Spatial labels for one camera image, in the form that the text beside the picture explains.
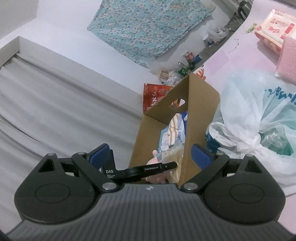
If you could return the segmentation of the person left hand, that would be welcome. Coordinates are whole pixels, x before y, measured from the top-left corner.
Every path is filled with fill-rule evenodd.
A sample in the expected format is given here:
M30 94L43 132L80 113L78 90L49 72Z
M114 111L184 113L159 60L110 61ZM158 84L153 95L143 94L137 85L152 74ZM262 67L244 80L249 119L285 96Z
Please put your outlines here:
M159 165L158 169L155 169L154 173L147 176L145 178L145 180L147 182L151 183L151 184L166 184L166 183L169 183L168 180L167 180L169 170L171 168L176 168L177 164L175 162L170 162L170 163L167 163L167 164L163 164L161 162L158 162L158 160L155 157L155 154L157 154L157 153L159 153L157 150L152 151L153 158L150 159L147 162L147 165L148 165L148 168L149 168L153 164L158 164Z

